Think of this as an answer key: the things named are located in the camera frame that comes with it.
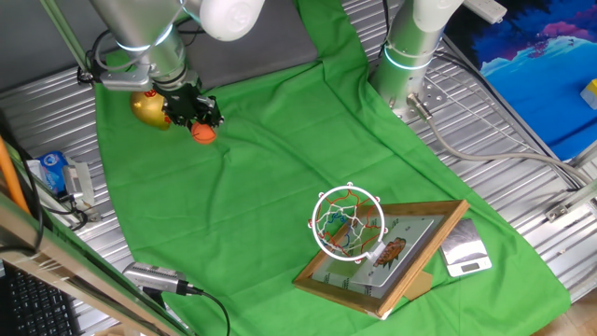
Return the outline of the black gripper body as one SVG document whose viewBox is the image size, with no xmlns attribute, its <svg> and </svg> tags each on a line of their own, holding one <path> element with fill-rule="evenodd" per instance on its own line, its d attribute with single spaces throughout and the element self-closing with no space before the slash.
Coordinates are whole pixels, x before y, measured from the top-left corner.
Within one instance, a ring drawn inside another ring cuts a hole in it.
<svg viewBox="0 0 597 336">
<path fill-rule="evenodd" d="M 197 112 L 196 98 L 200 96 L 200 90 L 196 86 L 185 84 L 174 91 L 163 91 L 161 95 L 167 102 L 166 109 L 186 114 L 195 120 Z"/>
</svg>

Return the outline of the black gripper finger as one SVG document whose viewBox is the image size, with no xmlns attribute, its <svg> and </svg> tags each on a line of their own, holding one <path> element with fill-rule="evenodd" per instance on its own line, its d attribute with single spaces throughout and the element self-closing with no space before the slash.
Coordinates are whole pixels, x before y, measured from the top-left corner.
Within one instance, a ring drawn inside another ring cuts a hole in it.
<svg viewBox="0 0 597 336">
<path fill-rule="evenodd" d="M 189 131 L 192 128 L 194 118 L 189 117 L 186 114 L 178 113 L 177 111 L 168 110 L 164 111 L 164 114 L 168 117 L 170 122 L 176 126 L 184 127 Z"/>
<path fill-rule="evenodd" d="M 219 127 L 223 123 L 223 116 L 214 96 L 198 96 L 195 120 L 210 127 Z"/>
</svg>

